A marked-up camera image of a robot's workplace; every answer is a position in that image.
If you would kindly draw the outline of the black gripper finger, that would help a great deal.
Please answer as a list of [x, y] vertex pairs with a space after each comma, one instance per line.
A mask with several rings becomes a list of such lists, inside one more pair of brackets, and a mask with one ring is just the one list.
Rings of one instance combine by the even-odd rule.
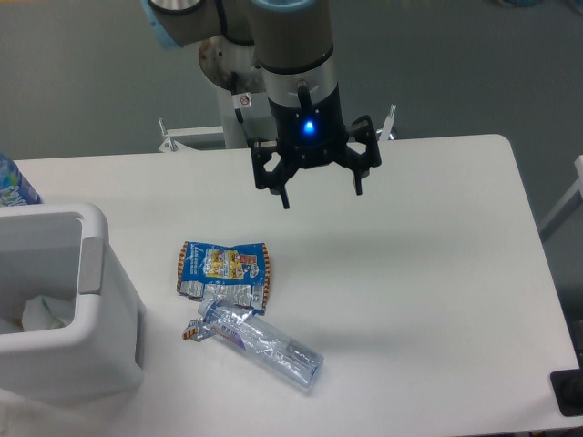
[[[284, 209], [290, 208], [286, 183], [300, 169], [300, 158], [279, 140], [252, 138], [250, 140], [251, 164], [257, 189], [268, 189], [272, 195], [280, 196]], [[272, 170], [266, 165], [274, 155], [279, 162]]]
[[[363, 152], [349, 147], [349, 140], [364, 146]], [[370, 175], [371, 168], [380, 167], [382, 158], [378, 146], [376, 130], [370, 116], [363, 115], [347, 127], [343, 126], [339, 146], [335, 149], [335, 162], [348, 168], [353, 174], [353, 185], [357, 196], [363, 194], [362, 181]]]

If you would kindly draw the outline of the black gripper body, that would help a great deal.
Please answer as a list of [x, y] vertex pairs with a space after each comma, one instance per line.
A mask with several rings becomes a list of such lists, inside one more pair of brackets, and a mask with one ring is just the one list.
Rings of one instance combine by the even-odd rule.
[[332, 163], [348, 166], [348, 133], [338, 88], [313, 102], [307, 88], [301, 86], [289, 106], [272, 100], [269, 105], [277, 131], [277, 169], [309, 169]]

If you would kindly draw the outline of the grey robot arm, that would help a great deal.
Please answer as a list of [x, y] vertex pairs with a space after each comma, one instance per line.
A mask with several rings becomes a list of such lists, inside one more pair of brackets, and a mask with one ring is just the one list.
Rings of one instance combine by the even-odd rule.
[[325, 1], [146, 1], [165, 47], [197, 45], [228, 148], [247, 148], [255, 186], [286, 196], [301, 169], [337, 164], [360, 187], [382, 163], [368, 116], [343, 122]]

